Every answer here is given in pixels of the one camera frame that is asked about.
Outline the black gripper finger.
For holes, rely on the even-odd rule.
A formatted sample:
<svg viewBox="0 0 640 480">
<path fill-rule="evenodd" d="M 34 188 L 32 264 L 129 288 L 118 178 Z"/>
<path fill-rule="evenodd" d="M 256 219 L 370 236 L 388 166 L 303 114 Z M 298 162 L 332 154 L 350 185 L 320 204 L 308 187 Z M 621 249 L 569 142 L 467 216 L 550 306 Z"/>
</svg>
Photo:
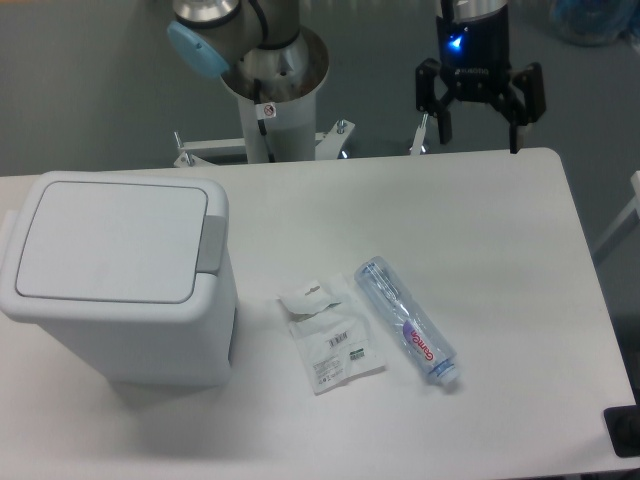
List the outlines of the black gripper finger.
<svg viewBox="0 0 640 480">
<path fill-rule="evenodd" d="M 533 62 L 521 70 L 508 71 L 495 100 L 494 109 L 509 124 L 509 151 L 517 154 L 523 145 L 523 130 L 546 112 L 542 65 Z"/>
<path fill-rule="evenodd" d="M 441 97 L 436 94 L 437 80 L 446 87 Z M 425 59 L 415 69 L 415 92 L 416 109 L 437 120 L 440 144 L 449 143 L 453 135 L 449 105 L 455 99 L 452 71 L 435 59 Z"/>
</svg>

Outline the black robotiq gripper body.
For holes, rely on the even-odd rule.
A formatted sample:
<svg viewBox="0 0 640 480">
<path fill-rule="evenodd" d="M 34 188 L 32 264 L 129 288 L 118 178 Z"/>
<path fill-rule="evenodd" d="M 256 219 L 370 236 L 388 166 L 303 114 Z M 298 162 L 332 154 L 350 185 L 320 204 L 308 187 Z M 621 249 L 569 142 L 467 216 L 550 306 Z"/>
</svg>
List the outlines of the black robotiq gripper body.
<svg viewBox="0 0 640 480">
<path fill-rule="evenodd" d="M 438 1 L 439 76 L 453 98 L 489 104 L 509 86 L 506 1 Z"/>
</svg>

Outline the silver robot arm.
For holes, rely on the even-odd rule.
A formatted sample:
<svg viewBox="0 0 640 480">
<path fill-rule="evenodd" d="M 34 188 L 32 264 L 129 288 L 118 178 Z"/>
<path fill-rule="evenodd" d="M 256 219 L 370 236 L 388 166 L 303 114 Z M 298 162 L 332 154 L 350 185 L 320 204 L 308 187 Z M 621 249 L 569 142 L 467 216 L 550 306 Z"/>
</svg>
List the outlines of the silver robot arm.
<svg viewBox="0 0 640 480">
<path fill-rule="evenodd" d="M 328 75 L 321 38 L 300 22 L 297 1 L 175 1 L 167 36 L 186 65 L 235 96 L 251 163 L 337 159 L 353 131 L 340 120 L 316 131 L 316 95 Z M 454 101 L 486 104 L 509 124 L 509 149 L 546 111 L 542 68 L 510 64 L 505 1 L 438 1 L 439 56 L 415 69 L 415 103 L 452 138 Z"/>
</svg>

